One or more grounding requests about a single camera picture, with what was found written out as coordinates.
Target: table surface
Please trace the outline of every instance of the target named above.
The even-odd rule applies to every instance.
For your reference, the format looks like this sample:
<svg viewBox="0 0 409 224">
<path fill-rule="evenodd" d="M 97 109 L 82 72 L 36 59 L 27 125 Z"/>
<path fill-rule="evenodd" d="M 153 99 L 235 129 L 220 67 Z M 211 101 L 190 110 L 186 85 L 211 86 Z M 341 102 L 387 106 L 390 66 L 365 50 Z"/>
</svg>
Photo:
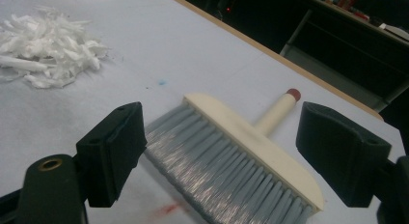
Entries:
<svg viewBox="0 0 409 224">
<path fill-rule="evenodd" d="M 324 211 L 308 223 L 375 223 L 379 205 L 347 208 L 297 152 L 301 102 L 333 107 L 404 154 L 397 129 L 330 92 L 273 54 L 232 35 L 175 0 L 0 0 L 0 19 L 54 7 L 70 20 L 92 20 L 87 30 L 110 47 L 99 71 L 90 70 L 64 89 L 38 90 L 23 79 L 0 84 L 0 194 L 22 186 L 27 167 L 52 154 L 75 155 L 75 144 L 113 109 L 141 101 L 145 124 L 202 92 L 219 98 L 253 123 L 291 87 L 300 104 L 270 137 L 305 166 L 321 186 Z M 91 223 L 205 223 L 141 157 L 111 209 L 87 209 Z"/>
</svg>

